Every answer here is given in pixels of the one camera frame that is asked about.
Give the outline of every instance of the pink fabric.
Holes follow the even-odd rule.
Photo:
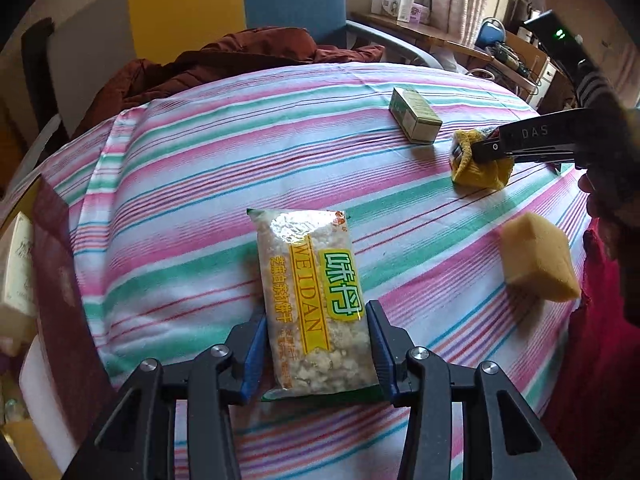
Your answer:
[[[596,226],[584,234],[582,303],[542,419],[578,480],[606,478],[640,428],[640,328],[623,317],[618,264]]]

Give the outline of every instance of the yellow label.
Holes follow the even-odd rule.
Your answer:
[[[364,309],[353,255],[348,249],[319,251],[322,285],[329,316],[338,321],[357,321]]]
[[[301,243],[290,245],[289,254],[293,267],[300,333],[305,354],[314,348],[328,350],[329,336],[324,322],[324,309],[311,238],[307,235]]]

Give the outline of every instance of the red cloth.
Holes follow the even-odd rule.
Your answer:
[[[316,45],[304,28],[263,27],[227,34],[200,50],[183,52],[164,66],[148,59],[135,59],[118,70],[97,93],[73,138],[123,110],[204,83],[282,66],[377,62],[384,51],[385,47],[380,45],[354,50]]]
[[[605,256],[597,220],[584,247],[582,302],[542,421],[578,480],[602,480],[640,428],[640,328],[623,317],[618,264]]]

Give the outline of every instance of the green box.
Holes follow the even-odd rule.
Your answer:
[[[433,144],[442,120],[413,88],[395,87],[389,110],[411,142]]]

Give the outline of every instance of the brown jacket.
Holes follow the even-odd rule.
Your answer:
[[[318,46],[303,28],[264,27],[227,34],[198,51],[183,52],[164,66],[148,59],[136,59],[127,63],[98,92],[74,138],[123,110],[204,83],[281,66],[376,62],[383,53],[384,47],[377,45],[356,50]]]

